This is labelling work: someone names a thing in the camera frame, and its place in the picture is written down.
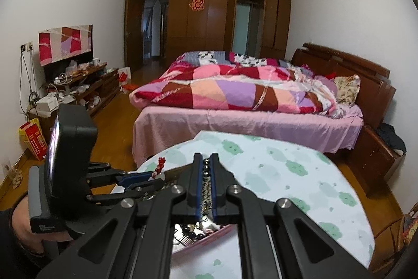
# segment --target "patchwork comforter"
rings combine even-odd
[[[136,89],[136,105],[191,109],[342,115],[333,93],[299,69],[174,63],[159,79]]]

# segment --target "nightstand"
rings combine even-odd
[[[347,163],[363,188],[366,196],[373,194],[393,174],[403,161],[369,125],[364,125],[354,149],[348,154]]]

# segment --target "wooden headboard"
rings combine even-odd
[[[296,50],[292,64],[307,64],[318,75],[333,72],[336,72],[337,76],[359,75],[361,86],[356,104],[363,112],[364,121],[373,128],[377,128],[383,121],[396,91],[388,81],[390,70],[367,59],[332,48],[305,43],[304,49]]]

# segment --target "hand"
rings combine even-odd
[[[56,232],[47,234],[34,234],[29,222],[29,203],[26,196],[17,205],[12,216],[12,228],[20,243],[32,253],[42,254],[45,252],[42,240],[46,241],[72,241],[67,232]]]

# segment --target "black sleeve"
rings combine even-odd
[[[11,227],[12,212],[13,209],[0,211],[0,278],[32,279],[47,264],[46,259],[20,245]]]

